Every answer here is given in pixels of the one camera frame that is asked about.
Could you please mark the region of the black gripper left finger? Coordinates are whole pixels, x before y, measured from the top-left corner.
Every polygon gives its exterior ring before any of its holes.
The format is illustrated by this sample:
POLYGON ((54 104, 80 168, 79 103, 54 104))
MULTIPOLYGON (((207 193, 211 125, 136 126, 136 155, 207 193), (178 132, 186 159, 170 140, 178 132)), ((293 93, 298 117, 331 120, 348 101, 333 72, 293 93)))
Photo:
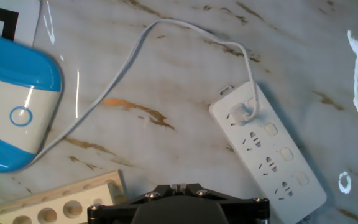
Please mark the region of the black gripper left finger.
POLYGON ((94 204, 87 209, 88 224, 132 223, 141 205, 173 195, 170 185, 158 185, 152 191, 117 205, 94 204))

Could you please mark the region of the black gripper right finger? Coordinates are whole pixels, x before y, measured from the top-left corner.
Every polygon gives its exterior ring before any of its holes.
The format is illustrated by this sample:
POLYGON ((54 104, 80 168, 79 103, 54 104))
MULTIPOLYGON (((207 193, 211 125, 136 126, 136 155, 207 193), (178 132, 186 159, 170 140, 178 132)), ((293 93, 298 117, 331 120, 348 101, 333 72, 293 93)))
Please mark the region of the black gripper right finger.
POLYGON ((267 198, 241 199, 204 188, 200 184, 181 184, 178 190, 186 196, 216 202, 228 223, 270 223, 270 200, 267 198))

